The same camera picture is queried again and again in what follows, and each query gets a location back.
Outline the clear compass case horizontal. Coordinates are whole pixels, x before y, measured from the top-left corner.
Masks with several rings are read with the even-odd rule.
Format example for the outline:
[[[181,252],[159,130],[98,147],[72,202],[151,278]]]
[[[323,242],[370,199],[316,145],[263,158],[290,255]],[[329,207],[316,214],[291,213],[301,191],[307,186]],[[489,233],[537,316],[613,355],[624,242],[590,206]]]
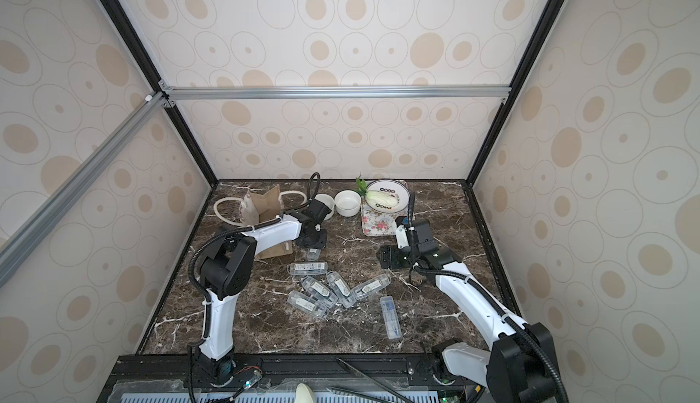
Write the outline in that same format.
[[[327,262],[293,263],[287,266],[288,273],[292,276],[325,275],[328,272]]]

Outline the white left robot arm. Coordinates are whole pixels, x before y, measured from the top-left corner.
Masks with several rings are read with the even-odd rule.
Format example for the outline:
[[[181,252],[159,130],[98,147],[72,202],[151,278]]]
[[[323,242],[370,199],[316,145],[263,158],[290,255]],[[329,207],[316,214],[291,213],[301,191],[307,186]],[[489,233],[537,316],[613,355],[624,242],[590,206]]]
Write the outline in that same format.
[[[326,246],[321,227],[331,209],[312,199],[260,224],[218,233],[192,256],[190,283],[203,296],[201,339],[192,349],[194,361],[218,382],[233,375],[233,321],[238,297],[248,285],[255,257],[278,244],[293,242],[306,249]]]

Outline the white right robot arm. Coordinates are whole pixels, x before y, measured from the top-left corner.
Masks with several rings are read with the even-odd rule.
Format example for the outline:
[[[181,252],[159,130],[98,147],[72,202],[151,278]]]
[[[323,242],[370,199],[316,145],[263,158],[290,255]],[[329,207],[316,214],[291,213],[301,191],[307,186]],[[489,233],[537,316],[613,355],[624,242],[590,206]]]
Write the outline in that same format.
[[[396,244],[382,246],[378,259],[423,276],[457,305],[487,344],[480,349],[453,339],[434,346],[431,369],[437,382],[466,379],[486,388],[496,402],[568,401],[546,326],[529,324],[501,304],[434,238],[427,220],[399,216],[395,235]]]

